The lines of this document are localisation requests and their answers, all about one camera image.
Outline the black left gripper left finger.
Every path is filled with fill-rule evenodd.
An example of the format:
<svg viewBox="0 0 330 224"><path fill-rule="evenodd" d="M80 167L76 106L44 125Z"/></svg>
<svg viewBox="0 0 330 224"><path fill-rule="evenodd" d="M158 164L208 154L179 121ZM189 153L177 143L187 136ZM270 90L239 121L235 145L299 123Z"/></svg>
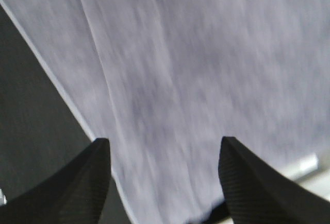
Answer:
<svg viewBox="0 0 330 224"><path fill-rule="evenodd" d="M60 171L1 206L1 223L98 223L110 185L109 140L98 138Z"/></svg>

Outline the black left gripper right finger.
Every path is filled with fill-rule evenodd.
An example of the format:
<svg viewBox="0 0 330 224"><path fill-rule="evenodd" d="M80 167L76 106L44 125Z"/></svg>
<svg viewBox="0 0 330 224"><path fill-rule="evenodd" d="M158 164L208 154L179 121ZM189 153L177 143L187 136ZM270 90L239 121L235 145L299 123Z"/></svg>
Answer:
<svg viewBox="0 0 330 224"><path fill-rule="evenodd" d="M234 223L329 223L329 201L280 174L234 136L221 139L218 175Z"/></svg>

